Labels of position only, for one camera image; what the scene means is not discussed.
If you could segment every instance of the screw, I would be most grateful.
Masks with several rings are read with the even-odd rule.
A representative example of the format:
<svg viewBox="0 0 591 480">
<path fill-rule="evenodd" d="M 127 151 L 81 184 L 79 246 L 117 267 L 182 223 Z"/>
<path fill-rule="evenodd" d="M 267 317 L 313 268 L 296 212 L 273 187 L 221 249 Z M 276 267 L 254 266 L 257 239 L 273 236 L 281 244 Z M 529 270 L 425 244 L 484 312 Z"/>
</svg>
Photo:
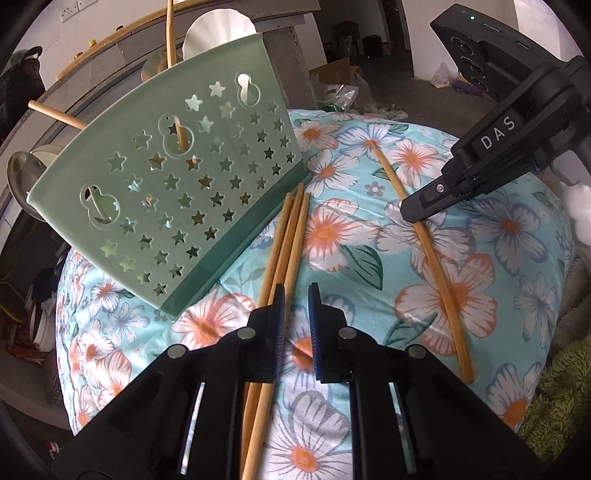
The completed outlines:
<svg viewBox="0 0 591 480">
<path fill-rule="evenodd" d="M 250 340 L 256 335 L 256 330 L 250 327 L 244 327 L 238 330 L 238 338 L 242 340 Z"/>
<path fill-rule="evenodd" d="M 357 330 L 351 327 L 343 327 L 339 330 L 339 336 L 343 340 L 351 340 L 357 336 Z"/>
<path fill-rule="evenodd" d="M 187 349 L 179 343 L 169 346 L 168 350 L 166 350 L 166 353 L 170 358 L 181 358 L 186 352 Z"/>
<path fill-rule="evenodd" d="M 411 345 L 408 347 L 408 354 L 413 358 L 425 358 L 427 351 L 420 345 Z"/>
</svg>

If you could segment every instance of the wall socket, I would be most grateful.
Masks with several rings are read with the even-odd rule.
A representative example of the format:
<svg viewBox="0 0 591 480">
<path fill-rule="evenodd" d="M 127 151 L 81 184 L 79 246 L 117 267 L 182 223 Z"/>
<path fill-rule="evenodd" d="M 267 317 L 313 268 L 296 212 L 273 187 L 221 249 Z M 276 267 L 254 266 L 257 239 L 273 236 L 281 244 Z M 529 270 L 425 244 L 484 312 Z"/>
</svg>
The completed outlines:
<svg viewBox="0 0 591 480">
<path fill-rule="evenodd" d="M 61 12 L 60 12 L 60 21 L 61 21 L 61 23 L 64 23 L 66 20 L 68 20 L 69 18 L 73 17 L 79 11 L 80 11 L 80 9 L 78 9 L 78 5 L 77 4 L 72 4 L 72 5 L 69 5 L 69 6 L 65 7 L 65 8 L 63 8 L 61 10 Z"/>
<path fill-rule="evenodd" d="M 78 10 L 84 10 L 86 7 L 91 6 L 92 4 L 97 3 L 99 0 L 76 0 L 78 5 Z"/>
</svg>

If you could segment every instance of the plastic bag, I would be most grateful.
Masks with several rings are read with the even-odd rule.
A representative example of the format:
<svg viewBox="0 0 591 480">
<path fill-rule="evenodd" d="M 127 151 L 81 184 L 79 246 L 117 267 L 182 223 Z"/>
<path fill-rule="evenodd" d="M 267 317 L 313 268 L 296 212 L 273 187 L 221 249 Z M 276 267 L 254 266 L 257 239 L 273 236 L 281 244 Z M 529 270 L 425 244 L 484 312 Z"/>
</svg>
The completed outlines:
<svg viewBox="0 0 591 480">
<path fill-rule="evenodd" d="M 444 88 L 450 86 L 451 72 L 447 68 L 447 64 L 443 61 L 439 68 L 435 70 L 433 78 L 431 79 L 431 85 L 435 88 Z"/>
</svg>

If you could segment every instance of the floral fabric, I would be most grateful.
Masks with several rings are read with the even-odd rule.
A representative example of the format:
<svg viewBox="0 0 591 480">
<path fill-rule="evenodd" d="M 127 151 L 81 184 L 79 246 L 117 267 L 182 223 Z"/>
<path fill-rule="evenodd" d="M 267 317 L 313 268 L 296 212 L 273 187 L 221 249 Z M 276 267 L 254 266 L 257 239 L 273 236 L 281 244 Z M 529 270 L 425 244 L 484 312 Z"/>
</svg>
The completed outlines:
<svg viewBox="0 0 591 480">
<path fill-rule="evenodd" d="M 314 379 L 307 289 L 392 348 L 422 343 L 457 372 L 455 345 L 425 255 L 375 154 L 409 192 L 440 174 L 455 138 L 346 113 L 292 111 L 313 178 L 297 287 L 261 479 L 348 479 L 348 389 Z M 255 308 L 278 219 L 211 292 L 168 318 L 70 252 L 57 299 L 64 402 L 77 433 L 167 346 L 214 344 Z M 556 325 L 573 241 L 567 213 L 533 175 L 427 221 L 460 309 L 477 379 L 470 387 L 514 429 Z"/>
</svg>

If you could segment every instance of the green plastic basket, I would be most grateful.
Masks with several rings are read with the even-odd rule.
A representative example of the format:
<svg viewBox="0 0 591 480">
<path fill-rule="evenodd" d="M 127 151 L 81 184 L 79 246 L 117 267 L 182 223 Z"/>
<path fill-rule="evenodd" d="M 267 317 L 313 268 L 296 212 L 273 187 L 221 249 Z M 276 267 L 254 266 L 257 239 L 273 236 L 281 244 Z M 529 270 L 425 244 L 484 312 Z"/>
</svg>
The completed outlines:
<svg viewBox="0 0 591 480">
<path fill-rule="evenodd" d="M 185 153 L 175 116 L 187 131 Z M 207 293 L 306 175 L 255 34 L 129 92 L 63 150 L 28 202 L 105 274 L 176 316 Z"/>
</svg>

